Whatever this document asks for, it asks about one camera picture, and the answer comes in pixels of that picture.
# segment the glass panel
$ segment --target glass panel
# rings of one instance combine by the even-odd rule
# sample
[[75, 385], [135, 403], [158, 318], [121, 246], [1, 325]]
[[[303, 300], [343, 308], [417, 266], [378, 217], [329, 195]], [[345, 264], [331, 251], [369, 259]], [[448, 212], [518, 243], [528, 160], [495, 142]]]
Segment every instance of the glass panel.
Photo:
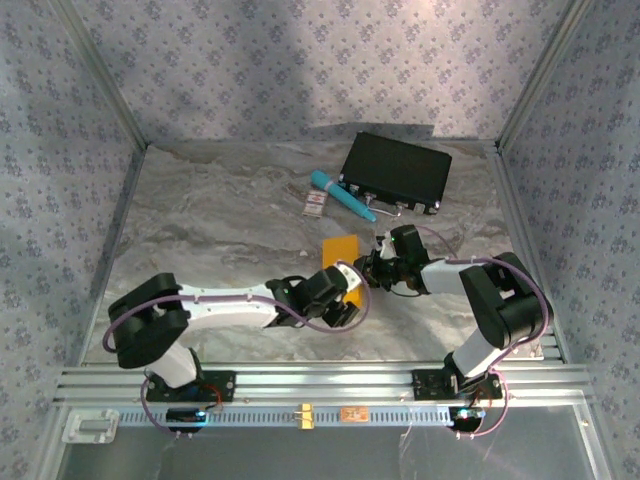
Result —
[[[461, 257], [512, 250], [480, 142], [428, 145], [453, 157], [442, 208], [435, 216], [379, 214], [374, 224], [332, 198], [323, 218], [302, 216], [311, 172], [320, 168], [337, 178], [350, 146], [187, 143], [173, 153], [151, 147], [84, 360], [116, 361], [100, 345], [109, 323], [107, 308], [160, 272], [173, 272], [178, 283], [204, 288], [309, 276], [322, 268], [324, 238], [357, 234], [362, 253], [369, 253], [376, 234], [406, 223], [428, 222]], [[448, 254], [437, 238], [423, 235], [423, 241], [431, 258]], [[440, 361], [474, 329], [464, 297], [410, 299], [375, 291], [366, 324], [345, 336], [304, 328], [222, 327], [196, 332], [184, 343], [195, 347], [203, 362]], [[531, 353], [523, 347], [517, 355], [529, 358]]]
[[571, 407], [513, 408], [496, 434], [438, 427], [207, 428], [173, 440], [121, 428], [106, 446], [68, 446], [58, 480], [591, 479]]

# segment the patterned wallpaper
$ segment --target patterned wallpaper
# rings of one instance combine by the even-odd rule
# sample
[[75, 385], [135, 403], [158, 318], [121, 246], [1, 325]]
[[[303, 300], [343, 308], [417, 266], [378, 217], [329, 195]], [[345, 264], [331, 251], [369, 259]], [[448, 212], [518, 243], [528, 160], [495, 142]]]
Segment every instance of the patterned wallpaper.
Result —
[[153, 143], [496, 138], [566, 0], [76, 3]]
[[599, 2], [507, 155], [572, 359], [640, 478], [640, 3]]
[[46, 2], [0, 2], [0, 478], [78, 355], [132, 148]]

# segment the small orange tag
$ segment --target small orange tag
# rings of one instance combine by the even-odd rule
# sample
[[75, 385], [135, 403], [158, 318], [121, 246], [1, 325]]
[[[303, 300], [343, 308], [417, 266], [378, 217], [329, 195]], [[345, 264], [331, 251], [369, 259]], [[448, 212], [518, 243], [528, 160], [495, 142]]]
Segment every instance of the small orange tag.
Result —
[[343, 423], [366, 423], [369, 421], [369, 407], [342, 407], [340, 421]]

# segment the small card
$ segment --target small card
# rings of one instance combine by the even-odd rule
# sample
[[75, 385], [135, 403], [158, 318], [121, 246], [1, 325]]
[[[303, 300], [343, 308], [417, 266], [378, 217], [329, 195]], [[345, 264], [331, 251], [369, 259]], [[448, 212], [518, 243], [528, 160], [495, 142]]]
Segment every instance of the small card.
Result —
[[309, 217], [321, 217], [327, 196], [327, 192], [322, 190], [309, 190], [302, 214]]
[[368, 407], [342, 407], [340, 409], [342, 423], [367, 423], [369, 421]]

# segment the black cable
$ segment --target black cable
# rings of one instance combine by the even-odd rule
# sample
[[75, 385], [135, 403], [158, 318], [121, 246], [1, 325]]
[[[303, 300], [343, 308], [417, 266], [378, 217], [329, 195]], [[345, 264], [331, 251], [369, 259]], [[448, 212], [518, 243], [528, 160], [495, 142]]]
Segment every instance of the black cable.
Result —
[[404, 297], [404, 298], [417, 298], [417, 297], [422, 296], [422, 294], [421, 294], [421, 293], [418, 293], [417, 295], [405, 295], [404, 293], [398, 293], [398, 292], [395, 292], [395, 291], [393, 291], [392, 289], [389, 289], [389, 291], [390, 291], [391, 293], [393, 293], [394, 295], [397, 295], [397, 296], [399, 296], [399, 297]]

